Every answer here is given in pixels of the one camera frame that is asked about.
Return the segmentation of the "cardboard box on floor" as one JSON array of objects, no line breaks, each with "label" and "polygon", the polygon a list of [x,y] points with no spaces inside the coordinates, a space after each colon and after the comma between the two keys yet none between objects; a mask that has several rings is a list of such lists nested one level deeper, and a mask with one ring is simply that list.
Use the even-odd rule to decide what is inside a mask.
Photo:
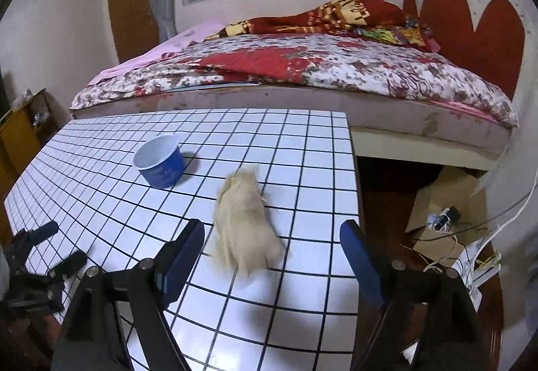
[{"label": "cardboard box on floor", "polygon": [[406,233],[415,252],[451,267],[466,245],[487,235],[486,220],[486,195],[478,179],[446,166],[435,182],[418,191]]}]

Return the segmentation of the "wooden side cabinet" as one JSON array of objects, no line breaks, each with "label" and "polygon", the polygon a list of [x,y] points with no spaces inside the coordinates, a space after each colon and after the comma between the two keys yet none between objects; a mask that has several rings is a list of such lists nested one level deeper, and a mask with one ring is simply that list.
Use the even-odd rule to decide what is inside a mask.
[{"label": "wooden side cabinet", "polygon": [[1,241],[12,237],[4,201],[18,177],[59,130],[46,90],[29,97],[1,119]]}]

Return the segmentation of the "bed with floral mattress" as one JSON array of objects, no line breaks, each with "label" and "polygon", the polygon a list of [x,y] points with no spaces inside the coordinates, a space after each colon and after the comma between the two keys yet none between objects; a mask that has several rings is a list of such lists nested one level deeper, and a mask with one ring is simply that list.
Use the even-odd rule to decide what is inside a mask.
[{"label": "bed with floral mattress", "polygon": [[336,111],[357,132],[386,132],[463,153],[485,168],[519,125],[511,99],[430,52],[330,34],[243,35],[196,43],[96,81],[74,116],[202,108]]}]

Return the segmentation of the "beige tissue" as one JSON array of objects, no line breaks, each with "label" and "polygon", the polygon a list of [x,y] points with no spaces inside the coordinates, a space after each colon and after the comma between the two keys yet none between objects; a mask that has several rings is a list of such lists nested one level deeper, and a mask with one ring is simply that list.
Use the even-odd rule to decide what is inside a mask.
[{"label": "beige tissue", "polygon": [[283,257],[283,242],[269,221],[255,167],[225,177],[215,202],[214,227],[217,260],[242,276],[270,268]]}]

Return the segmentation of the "white checkered tablecloth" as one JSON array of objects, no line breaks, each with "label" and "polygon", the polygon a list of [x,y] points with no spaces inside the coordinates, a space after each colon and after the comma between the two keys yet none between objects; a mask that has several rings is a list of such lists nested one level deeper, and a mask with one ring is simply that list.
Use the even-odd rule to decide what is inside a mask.
[{"label": "white checkered tablecloth", "polygon": [[[279,240],[267,267],[224,258],[241,181]],[[359,286],[339,229],[358,217],[347,116],[296,109],[157,111],[74,120],[5,197],[14,231],[59,231],[30,253],[42,274],[76,250],[131,268],[192,219],[205,240],[165,320],[193,370],[348,370]]]}]

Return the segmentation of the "blue paper bowl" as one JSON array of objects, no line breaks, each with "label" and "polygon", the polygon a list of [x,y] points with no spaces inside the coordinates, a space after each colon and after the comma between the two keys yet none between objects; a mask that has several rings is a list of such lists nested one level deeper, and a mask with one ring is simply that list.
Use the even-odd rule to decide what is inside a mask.
[{"label": "blue paper bowl", "polygon": [[153,188],[175,185],[185,170],[178,138],[173,134],[163,134],[146,141],[135,151],[133,165]]}]

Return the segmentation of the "white router with antennas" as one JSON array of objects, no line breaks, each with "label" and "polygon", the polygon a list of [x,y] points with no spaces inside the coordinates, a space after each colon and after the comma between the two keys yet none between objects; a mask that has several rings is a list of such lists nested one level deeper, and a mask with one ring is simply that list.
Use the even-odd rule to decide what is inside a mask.
[{"label": "white router with antennas", "polygon": [[486,248],[490,241],[486,238],[466,245],[461,252],[461,255],[451,265],[466,286],[470,300],[476,311],[479,310],[483,294],[479,288],[493,276],[496,276],[502,268],[502,255],[493,250],[490,255],[486,254]]}]

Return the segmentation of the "pink sheet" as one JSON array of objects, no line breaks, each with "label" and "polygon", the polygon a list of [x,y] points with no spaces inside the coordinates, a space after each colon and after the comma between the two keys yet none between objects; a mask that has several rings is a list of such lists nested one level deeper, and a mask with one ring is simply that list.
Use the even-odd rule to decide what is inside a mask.
[{"label": "pink sheet", "polygon": [[167,55],[183,51],[193,43],[202,42],[205,38],[220,32],[225,27],[224,23],[210,22],[199,23],[191,28],[176,34],[163,43],[158,44],[140,56],[126,60],[115,67],[101,71],[87,85],[93,86],[104,80],[128,73],[134,69],[146,67],[154,61],[164,60]]}]

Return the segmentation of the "red heart headboard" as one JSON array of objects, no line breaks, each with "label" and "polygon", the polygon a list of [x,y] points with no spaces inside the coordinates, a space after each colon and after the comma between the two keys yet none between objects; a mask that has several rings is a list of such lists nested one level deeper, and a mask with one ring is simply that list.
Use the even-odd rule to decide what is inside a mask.
[{"label": "red heart headboard", "polygon": [[403,10],[432,30],[442,56],[514,97],[525,29],[508,0],[491,0],[477,24],[467,0],[403,0]]}]

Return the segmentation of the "red patterned blanket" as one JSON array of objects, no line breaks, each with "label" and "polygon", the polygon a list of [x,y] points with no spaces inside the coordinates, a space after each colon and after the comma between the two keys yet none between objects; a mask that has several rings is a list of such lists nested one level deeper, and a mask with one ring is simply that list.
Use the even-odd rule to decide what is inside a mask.
[{"label": "red patterned blanket", "polygon": [[257,17],[230,24],[208,41],[244,34],[317,33],[364,39],[438,52],[431,31],[401,7],[384,0],[334,0],[291,16]]}]

